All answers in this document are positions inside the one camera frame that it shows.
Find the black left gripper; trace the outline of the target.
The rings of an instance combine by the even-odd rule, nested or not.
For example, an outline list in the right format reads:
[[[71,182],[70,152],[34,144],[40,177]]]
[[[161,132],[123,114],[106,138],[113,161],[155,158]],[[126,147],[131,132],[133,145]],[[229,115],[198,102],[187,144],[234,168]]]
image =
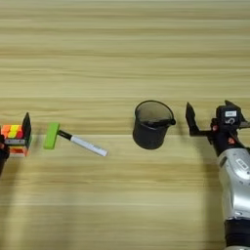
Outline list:
[[[10,157],[26,156],[26,148],[30,145],[31,121],[27,113],[22,122],[23,139],[6,138],[0,135],[0,176],[5,163]]]

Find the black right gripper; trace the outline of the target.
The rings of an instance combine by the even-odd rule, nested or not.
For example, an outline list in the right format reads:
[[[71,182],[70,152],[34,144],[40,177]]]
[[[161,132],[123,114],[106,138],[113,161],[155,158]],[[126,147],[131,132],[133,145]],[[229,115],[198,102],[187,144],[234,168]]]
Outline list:
[[[228,149],[247,149],[250,152],[250,147],[245,146],[238,137],[238,130],[250,129],[250,122],[240,122],[238,124],[224,123],[219,118],[213,118],[209,130],[198,129],[195,122],[195,112],[190,103],[186,107],[186,120],[191,136],[206,137],[209,143],[213,146],[216,154],[220,156]]]

